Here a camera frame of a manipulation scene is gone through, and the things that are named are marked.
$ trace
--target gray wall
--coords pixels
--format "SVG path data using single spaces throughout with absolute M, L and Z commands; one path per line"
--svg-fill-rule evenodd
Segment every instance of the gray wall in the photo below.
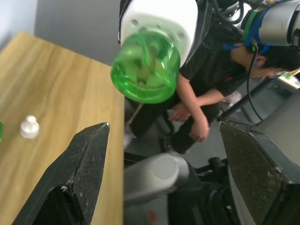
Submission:
M 300 92 L 293 94 L 259 128 L 300 166 Z
M 38 0 L 35 34 L 111 65 L 118 53 L 120 0 Z
M 18 31 L 34 32 L 37 0 L 0 0 L 0 48 Z

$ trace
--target black pants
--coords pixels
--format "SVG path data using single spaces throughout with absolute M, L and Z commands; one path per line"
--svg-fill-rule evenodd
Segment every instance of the black pants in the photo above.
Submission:
M 143 104 L 140 111 L 136 114 L 135 118 L 130 124 L 133 134 L 136 137 L 141 137 L 146 131 L 148 131 L 158 116 L 179 102 L 179 97 L 177 94 L 174 94 L 170 99 L 159 104 Z M 217 118 L 220 112 L 218 104 L 202 106 L 201 109 L 209 124 L 211 124 L 214 119 Z M 173 149 L 180 154 L 184 154 L 195 143 L 195 141 L 188 135 L 193 123 L 194 120 L 192 117 L 190 117 L 180 127 L 179 131 L 173 134 L 170 138 Z

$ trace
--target white cap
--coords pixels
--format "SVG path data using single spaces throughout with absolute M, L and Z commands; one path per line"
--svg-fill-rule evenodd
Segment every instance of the white cap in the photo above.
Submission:
M 34 116 L 26 116 L 25 120 L 21 123 L 20 134 L 27 138 L 35 138 L 39 133 L 39 124 Z

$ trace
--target wooden table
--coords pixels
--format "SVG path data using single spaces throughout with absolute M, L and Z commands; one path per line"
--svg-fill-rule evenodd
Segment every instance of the wooden table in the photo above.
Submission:
M 28 114 L 40 124 L 33 140 L 19 133 Z M 124 98 L 109 66 L 19 33 L 0 55 L 0 121 L 0 225 L 13 222 L 73 136 L 101 122 L 111 131 L 92 225 L 122 224 Z

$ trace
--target transparent green cup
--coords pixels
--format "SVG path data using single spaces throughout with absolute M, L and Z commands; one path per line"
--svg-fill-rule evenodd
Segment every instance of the transparent green cup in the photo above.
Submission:
M 127 98 L 155 104 L 175 92 L 180 54 L 166 36 L 144 31 L 128 37 L 112 64 L 111 79 Z

